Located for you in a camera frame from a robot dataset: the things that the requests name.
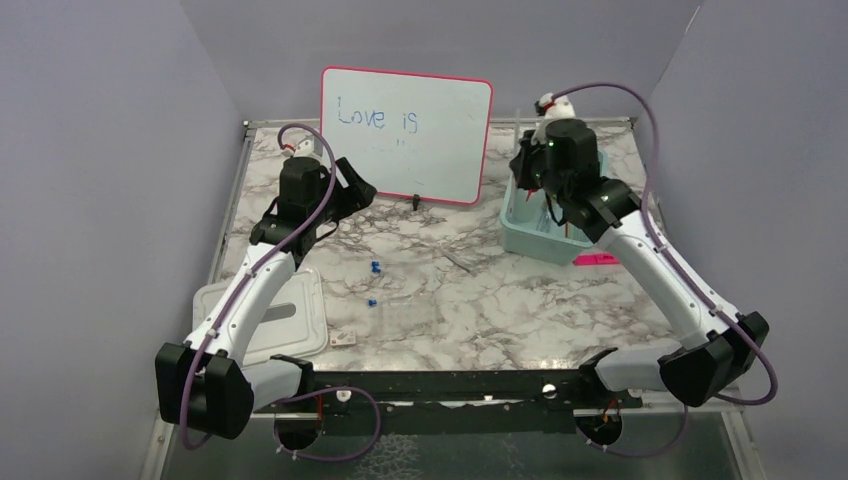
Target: white plastic lid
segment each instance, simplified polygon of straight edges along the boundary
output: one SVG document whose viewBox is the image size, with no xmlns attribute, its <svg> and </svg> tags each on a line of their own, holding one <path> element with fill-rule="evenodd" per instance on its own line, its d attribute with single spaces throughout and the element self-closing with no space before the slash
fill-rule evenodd
<svg viewBox="0 0 848 480">
<path fill-rule="evenodd" d="M 212 312 L 230 282 L 207 285 L 194 294 L 194 328 Z M 306 357 L 327 347 L 324 292 L 317 270 L 303 267 L 271 301 L 247 346 L 244 366 L 263 363 L 272 355 Z"/>
</svg>

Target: gray wall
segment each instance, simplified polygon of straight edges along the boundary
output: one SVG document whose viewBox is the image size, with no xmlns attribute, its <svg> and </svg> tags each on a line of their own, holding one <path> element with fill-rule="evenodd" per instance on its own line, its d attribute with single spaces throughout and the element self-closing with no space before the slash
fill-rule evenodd
<svg viewBox="0 0 848 480">
<path fill-rule="evenodd" d="M 844 0 L 707 0 L 652 95 L 675 243 L 771 324 L 780 391 L 747 418 L 773 479 L 848 467 L 846 25 Z"/>
<path fill-rule="evenodd" d="M 701 0 L 182 0 L 239 111 L 317 117 L 330 64 L 481 77 L 495 116 L 530 115 L 540 95 L 619 81 L 649 95 Z M 588 92 L 578 112 L 638 114 Z"/>
<path fill-rule="evenodd" d="M 0 4 L 0 477 L 136 478 L 240 116 L 176 0 Z"/>
</svg>

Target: marble countertop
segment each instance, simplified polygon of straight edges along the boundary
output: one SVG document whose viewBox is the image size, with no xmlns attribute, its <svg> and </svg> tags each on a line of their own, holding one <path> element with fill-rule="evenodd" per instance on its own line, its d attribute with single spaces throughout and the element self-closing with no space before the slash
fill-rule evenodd
<svg viewBox="0 0 848 480">
<path fill-rule="evenodd" d="M 609 156 L 610 176 L 641 193 L 645 177 L 629 125 L 590 126 Z M 276 133 L 257 131 L 224 279 L 235 274 L 250 229 L 277 194 L 283 157 Z M 294 141 L 302 137 L 291 134 Z M 654 302 L 620 265 L 559 266 L 501 248 L 499 214 L 513 144 L 512 128 L 490 130 L 475 205 L 422 203 L 413 211 L 409 200 L 378 197 L 312 249 L 304 266 L 323 278 L 331 338 L 356 335 L 353 345 L 309 357 L 316 369 L 574 368 L 602 348 L 672 337 Z M 381 262 L 383 274 L 370 271 L 372 260 Z M 369 299 L 379 306 L 369 308 Z"/>
</svg>

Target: light blue plastic basket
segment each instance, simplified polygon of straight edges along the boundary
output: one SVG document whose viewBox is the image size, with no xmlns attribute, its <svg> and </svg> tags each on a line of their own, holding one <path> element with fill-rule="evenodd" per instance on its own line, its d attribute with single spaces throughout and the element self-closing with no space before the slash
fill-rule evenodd
<svg viewBox="0 0 848 480">
<path fill-rule="evenodd" d="M 601 161 L 601 175 L 606 175 L 607 154 L 598 150 Z M 504 194 L 501 207 L 501 246 L 508 252 L 526 255 L 558 265 L 567 265 L 581 252 L 592 247 L 592 242 L 574 225 L 559 227 L 550 220 L 545 195 L 536 192 L 527 199 L 525 190 L 515 188 L 515 180 L 510 178 L 509 187 Z M 562 218 L 562 210 L 554 205 L 554 214 Z"/>
</svg>

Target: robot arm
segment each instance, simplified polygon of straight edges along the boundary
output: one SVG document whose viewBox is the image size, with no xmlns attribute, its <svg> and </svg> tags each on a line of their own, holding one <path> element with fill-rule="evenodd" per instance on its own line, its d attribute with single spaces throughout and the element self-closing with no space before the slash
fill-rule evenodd
<svg viewBox="0 0 848 480">
<path fill-rule="evenodd" d="M 536 106 L 545 115 L 539 125 L 545 131 L 525 132 L 520 151 L 510 162 L 518 188 L 543 190 L 548 202 L 562 208 L 558 223 L 575 225 L 596 246 L 618 258 L 677 334 L 678 343 L 670 347 L 601 352 L 581 367 L 585 379 L 598 391 L 669 391 L 686 405 L 702 405 L 746 372 L 754 360 L 740 335 L 716 316 L 718 310 L 735 319 L 757 345 L 768 333 L 768 324 L 756 312 L 742 315 L 674 247 L 652 240 L 645 218 L 656 231 L 653 219 L 642 215 L 639 197 L 625 183 L 600 175 L 595 134 L 573 118 L 573 110 L 551 102 L 549 96 Z M 701 300 L 666 255 L 695 286 L 709 292 L 715 307 Z"/>
<path fill-rule="evenodd" d="M 285 161 L 280 173 L 280 195 L 263 214 L 250 234 L 250 246 L 233 282 L 211 315 L 191 332 L 182 345 L 166 343 L 156 355 L 156 383 L 162 419 L 178 423 L 186 379 L 198 346 L 206 344 L 200 371 L 188 383 L 190 428 L 224 438 L 237 437 L 250 414 L 274 400 L 311 391 L 311 364 L 283 355 L 268 362 L 242 368 L 253 333 L 274 296 L 292 277 L 304 256 L 321 239 L 318 227 L 338 222 L 366 208 L 376 189 L 362 180 L 347 159 L 336 161 L 347 181 L 339 180 L 329 201 L 308 227 L 281 250 L 277 245 L 317 210 L 330 187 L 330 175 L 322 166 L 311 142 L 302 142 Z M 217 329 L 221 312 L 227 312 Z"/>
</svg>

